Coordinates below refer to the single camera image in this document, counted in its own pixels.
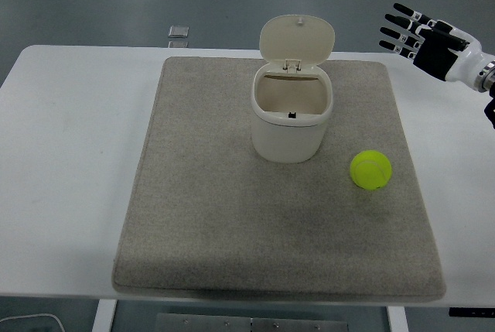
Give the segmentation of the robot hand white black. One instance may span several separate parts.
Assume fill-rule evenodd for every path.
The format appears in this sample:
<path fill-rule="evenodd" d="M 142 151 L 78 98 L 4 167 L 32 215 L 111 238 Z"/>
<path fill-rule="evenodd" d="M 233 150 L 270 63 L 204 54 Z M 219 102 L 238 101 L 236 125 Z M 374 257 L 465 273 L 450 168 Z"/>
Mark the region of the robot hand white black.
<path fill-rule="evenodd" d="M 385 16 L 394 27 L 381 27 L 381 33 L 389 38 L 379 42 L 381 47 L 411 60 L 438 80 L 460 81 L 480 93 L 491 89 L 494 55 L 484 53 L 479 40 L 400 3 L 395 3 L 394 9 L 400 14 Z"/>

